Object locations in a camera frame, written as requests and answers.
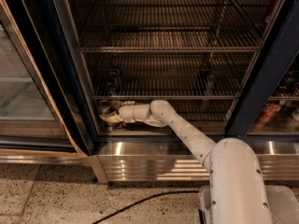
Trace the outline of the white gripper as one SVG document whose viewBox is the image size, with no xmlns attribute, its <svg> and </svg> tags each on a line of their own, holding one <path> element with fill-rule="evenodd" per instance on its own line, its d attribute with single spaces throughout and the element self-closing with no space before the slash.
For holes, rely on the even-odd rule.
<svg viewBox="0 0 299 224">
<path fill-rule="evenodd" d="M 146 122 L 152 118 L 150 105 L 135 105 L 135 101 L 112 101 L 114 108 L 119 108 L 119 114 L 114 111 L 110 114 L 101 114 L 100 118 L 107 123 L 119 123 L 124 120 L 127 123 L 136 121 Z"/>
</svg>

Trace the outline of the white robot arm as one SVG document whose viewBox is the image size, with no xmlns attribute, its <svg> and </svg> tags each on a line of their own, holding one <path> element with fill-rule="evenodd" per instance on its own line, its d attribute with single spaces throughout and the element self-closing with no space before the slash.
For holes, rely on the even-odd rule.
<svg viewBox="0 0 299 224">
<path fill-rule="evenodd" d="M 165 100 L 149 104 L 104 101 L 100 118 L 108 123 L 139 121 L 170 127 L 209 172 L 213 224 L 272 224 L 260 163 L 244 141 L 213 141 Z"/>
</svg>

